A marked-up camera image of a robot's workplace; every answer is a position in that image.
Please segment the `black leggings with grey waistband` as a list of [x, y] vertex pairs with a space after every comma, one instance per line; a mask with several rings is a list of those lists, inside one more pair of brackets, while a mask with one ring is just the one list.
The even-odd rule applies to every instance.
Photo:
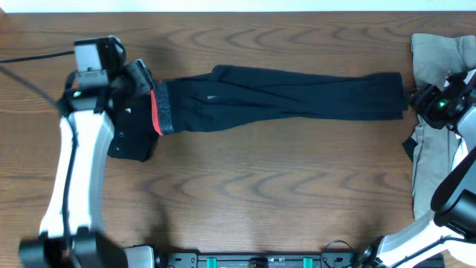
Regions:
[[281, 118], [399, 120], [408, 108], [402, 76], [303, 74], [218, 65], [207, 74], [161, 80], [151, 92], [159, 135], [216, 132]]

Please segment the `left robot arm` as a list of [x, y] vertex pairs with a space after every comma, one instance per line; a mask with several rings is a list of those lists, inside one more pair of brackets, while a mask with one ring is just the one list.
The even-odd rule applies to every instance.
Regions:
[[115, 36], [74, 43], [77, 69], [56, 105], [61, 149], [54, 189], [36, 239], [19, 244], [24, 267], [154, 267], [152, 246], [122, 247], [103, 231], [103, 176], [113, 116], [152, 78], [142, 60], [126, 62]]

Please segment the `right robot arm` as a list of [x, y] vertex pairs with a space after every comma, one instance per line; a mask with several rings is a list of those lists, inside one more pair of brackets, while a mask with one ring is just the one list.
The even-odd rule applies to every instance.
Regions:
[[417, 114], [432, 127], [455, 132], [467, 154], [437, 187], [429, 212], [369, 246], [360, 267], [415, 267], [445, 250], [475, 265], [475, 85], [470, 82], [474, 77], [474, 71], [450, 74], [444, 89], [428, 84], [411, 94]]

